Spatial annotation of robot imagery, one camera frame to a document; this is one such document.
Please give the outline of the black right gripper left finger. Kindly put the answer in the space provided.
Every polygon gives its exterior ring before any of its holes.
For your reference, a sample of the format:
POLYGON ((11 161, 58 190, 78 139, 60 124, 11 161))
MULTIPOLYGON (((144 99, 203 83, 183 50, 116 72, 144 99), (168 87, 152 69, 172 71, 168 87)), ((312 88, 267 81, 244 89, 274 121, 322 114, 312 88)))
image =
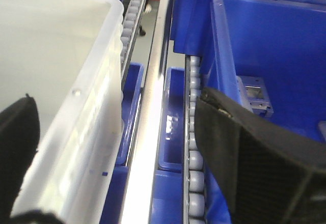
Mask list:
POLYGON ((1 223, 62 223, 52 213, 31 210, 11 216, 40 139, 36 102, 26 95, 1 111, 1 223))

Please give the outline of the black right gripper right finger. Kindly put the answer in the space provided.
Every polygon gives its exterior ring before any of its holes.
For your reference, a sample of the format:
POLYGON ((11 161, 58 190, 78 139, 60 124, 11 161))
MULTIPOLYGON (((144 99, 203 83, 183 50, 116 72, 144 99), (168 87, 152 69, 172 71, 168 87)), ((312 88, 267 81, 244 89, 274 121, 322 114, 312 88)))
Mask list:
POLYGON ((325 145, 204 88, 195 138, 232 223, 325 223, 325 145))

